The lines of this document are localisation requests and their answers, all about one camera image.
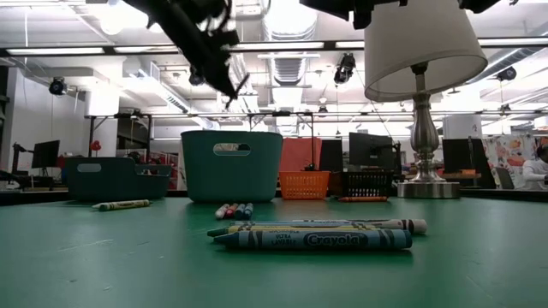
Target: person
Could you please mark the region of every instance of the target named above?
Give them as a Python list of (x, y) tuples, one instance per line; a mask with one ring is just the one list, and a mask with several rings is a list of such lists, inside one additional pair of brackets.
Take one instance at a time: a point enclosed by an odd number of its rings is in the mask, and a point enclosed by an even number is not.
[(523, 179), (526, 190), (548, 190), (548, 145), (537, 148), (537, 159), (523, 164)]

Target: lamp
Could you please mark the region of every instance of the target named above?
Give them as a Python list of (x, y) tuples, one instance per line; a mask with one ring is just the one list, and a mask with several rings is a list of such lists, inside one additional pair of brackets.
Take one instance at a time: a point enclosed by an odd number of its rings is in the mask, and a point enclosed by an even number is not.
[(366, 97), (379, 102), (414, 100), (411, 146), (418, 174), (398, 185), (404, 198), (456, 198), (458, 183), (440, 178), (432, 165), (439, 146), (430, 95), (479, 74), (486, 66), (474, 30), (453, 0), (413, 0), (378, 5), (365, 29)]

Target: teal plastic basket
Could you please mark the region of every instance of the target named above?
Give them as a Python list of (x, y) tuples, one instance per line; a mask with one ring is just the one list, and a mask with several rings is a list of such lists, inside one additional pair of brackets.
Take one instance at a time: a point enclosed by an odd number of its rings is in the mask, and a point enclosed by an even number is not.
[[(279, 133), (190, 131), (181, 137), (188, 196), (194, 202), (269, 202), (275, 197), (282, 157)], [(242, 145), (245, 150), (214, 151), (216, 145)]]
[[(65, 168), (68, 194), (78, 201), (163, 198), (170, 184), (171, 166), (135, 165), (127, 157), (71, 157)], [(158, 173), (143, 175), (144, 170)]]

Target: green table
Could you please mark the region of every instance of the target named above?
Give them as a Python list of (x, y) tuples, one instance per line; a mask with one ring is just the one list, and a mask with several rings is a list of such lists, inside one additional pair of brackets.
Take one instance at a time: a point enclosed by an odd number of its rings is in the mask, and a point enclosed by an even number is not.
[(548, 205), (463, 198), (256, 204), (255, 220), (424, 218), (409, 252), (232, 252), (219, 204), (0, 207), (0, 307), (547, 307)]

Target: lamp shade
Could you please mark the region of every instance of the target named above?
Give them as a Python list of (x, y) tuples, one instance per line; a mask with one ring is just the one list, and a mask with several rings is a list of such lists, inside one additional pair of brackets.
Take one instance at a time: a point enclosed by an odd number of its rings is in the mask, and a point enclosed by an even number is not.
[(426, 90), (441, 92), (479, 74), (487, 60), (466, 12), (456, 0), (413, 0), (375, 6), (365, 30), (366, 97), (410, 99), (411, 66), (428, 62)]

